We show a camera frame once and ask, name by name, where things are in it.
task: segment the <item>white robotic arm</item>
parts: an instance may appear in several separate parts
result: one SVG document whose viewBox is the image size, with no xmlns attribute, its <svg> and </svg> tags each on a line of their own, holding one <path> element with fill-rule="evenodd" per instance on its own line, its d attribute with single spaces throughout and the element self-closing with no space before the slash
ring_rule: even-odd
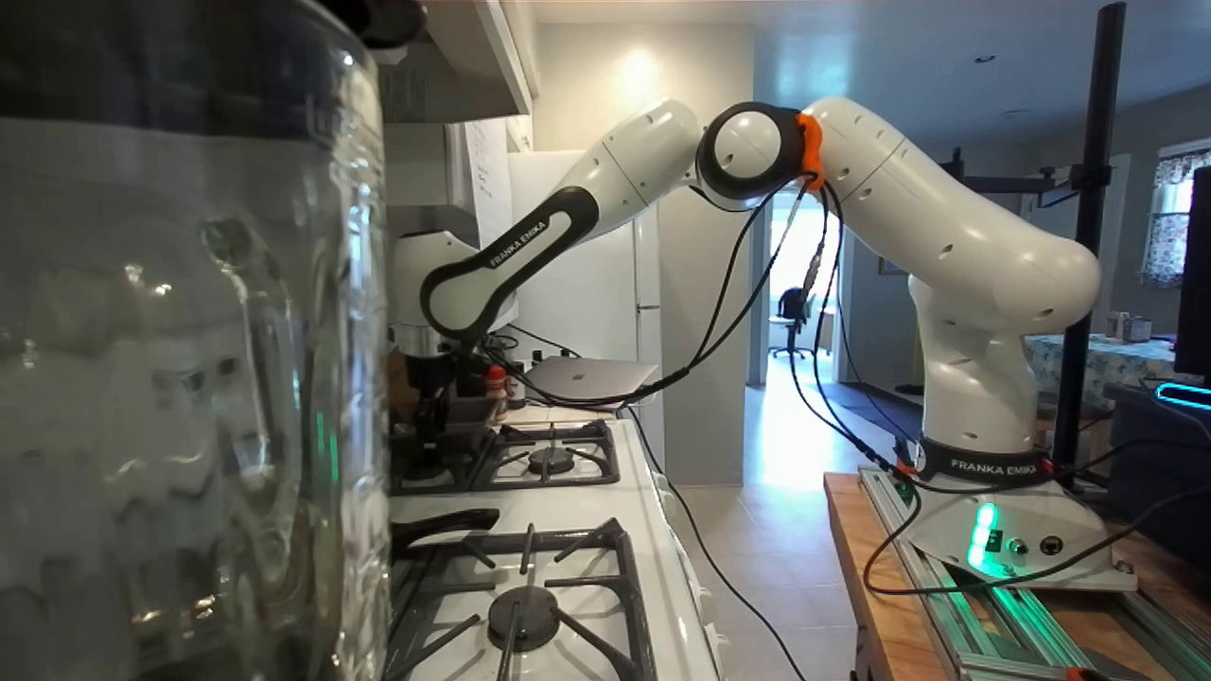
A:
<svg viewBox="0 0 1211 681">
<path fill-rule="evenodd" d="M 702 134 L 685 105 L 668 103 L 613 128 L 518 228 L 424 281 L 426 323 L 459 341 L 482 336 L 508 293 L 571 242 L 657 202 L 691 160 L 702 189 L 726 202 L 805 181 L 873 254 L 912 273 L 926 370 L 922 479 L 956 487 L 1019 487 L 922 498 L 922 519 L 912 530 L 919 549 L 988 578 L 1054 572 L 1048 586 L 1131 582 L 1111 577 L 1107 553 L 1061 572 L 1104 530 L 1048 479 L 1027 359 L 1027 335 L 1068 331 L 1088 316 L 1095 254 L 965 189 L 859 103 L 826 99 L 810 110 L 743 103 Z"/>
<path fill-rule="evenodd" d="M 1038 451 L 1038 383 L 1027 336 L 1068 331 L 1099 297 L 1099 260 L 982 202 L 890 123 L 846 99 L 810 110 L 735 105 L 699 146 L 723 197 L 802 177 L 880 258 L 912 273 L 922 347 L 919 519 L 904 534 L 982 578 L 1061 591 L 1131 591 Z"/>
<path fill-rule="evenodd" d="M 691 165 L 695 117 L 667 103 L 596 139 L 526 221 L 487 252 L 424 277 L 424 320 L 453 341 L 477 341 L 538 271 L 590 235 L 653 204 Z"/>
</svg>

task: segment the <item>window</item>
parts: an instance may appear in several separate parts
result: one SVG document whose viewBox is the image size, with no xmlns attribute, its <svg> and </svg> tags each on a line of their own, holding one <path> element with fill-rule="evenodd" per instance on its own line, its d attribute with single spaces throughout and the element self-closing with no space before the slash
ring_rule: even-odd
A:
<svg viewBox="0 0 1211 681">
<path fill-rule="evenodd" d="M 1144 277 L 1152 283 L 1174 289 L 1181 281 L 1187 197 L 1199 168 L 1211 168 L 1211 146 L 1159 160 L 1152 233 L 1144 247 Z"/>
</svg>

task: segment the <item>glass blender jar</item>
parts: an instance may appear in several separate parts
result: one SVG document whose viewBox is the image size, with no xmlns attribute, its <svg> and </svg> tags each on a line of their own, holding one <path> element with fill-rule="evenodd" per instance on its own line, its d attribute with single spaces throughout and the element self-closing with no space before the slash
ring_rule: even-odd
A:
<svg viewBox="0 0 1211 681">
<path fill-rule="evenodd" d="M 383 123 L 303 0 L 0 26 L 9 681 L 377 679 Z"/>
</svg>

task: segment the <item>refrigerator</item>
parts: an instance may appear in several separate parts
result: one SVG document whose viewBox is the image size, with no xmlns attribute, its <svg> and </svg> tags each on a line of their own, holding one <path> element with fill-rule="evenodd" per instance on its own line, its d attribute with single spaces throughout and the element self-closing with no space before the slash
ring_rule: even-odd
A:
<svg viewBox="0 0 1211 681">
<path fill-rule="evenodd" d="M 522 221 L 542 204 L 583 151 L 518 151 L 508 160 L 511 212 Z M 653 364 L 661 376 L 661 311 L 657 311 L 657 223 L 653 207 L 631 223 L 571 247 L 547 260 L 522 293 L 518 320 L 535 336 L 575 347 L 586 359 Z M 526 335 L 514 356 L 555 356 Z M 661 395 L 634 405 L 643 431 L 661 457 Z"/>
</svg>

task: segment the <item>green light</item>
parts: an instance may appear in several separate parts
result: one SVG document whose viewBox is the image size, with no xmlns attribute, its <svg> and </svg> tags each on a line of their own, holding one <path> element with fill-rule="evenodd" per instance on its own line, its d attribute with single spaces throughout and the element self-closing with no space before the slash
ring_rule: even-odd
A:
<svg viewBox="0 0 1211 681">
<path fill-rule="evenodd" d="M 998 508 L 979 504 L 976 524 L 972 524 L 972 537 L 970 537 L 970 567 L 976 567 L 982 577 L 1005 577 L 1004 566 L 988 557 L 991 530 L 998 530 Z"/>
</svg>

